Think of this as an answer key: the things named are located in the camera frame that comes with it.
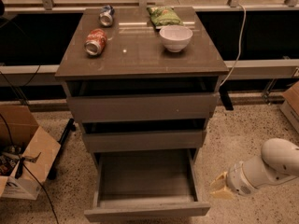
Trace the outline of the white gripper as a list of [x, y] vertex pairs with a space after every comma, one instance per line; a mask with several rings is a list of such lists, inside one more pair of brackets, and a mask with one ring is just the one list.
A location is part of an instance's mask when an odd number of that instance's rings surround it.
[[232, 200], [236, 193], [240, 196], [249, 196], [254, 194], [257, 189], [247, 180], [243, 171], [243, 161], [234, 164], [229, 168], [228, 173], [222, 172], [210, 184], [210, 194], [217, 199]]

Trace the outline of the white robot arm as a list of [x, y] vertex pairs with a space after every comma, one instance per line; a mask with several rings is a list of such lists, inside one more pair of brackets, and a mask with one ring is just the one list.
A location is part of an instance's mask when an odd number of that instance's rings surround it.
[[265, 141], [261, 155], [239, 161], [210, 184], [214, 198], [250, 196], [267, 186], [294, 182], [299, 178], [299, 146], [280, 138]]

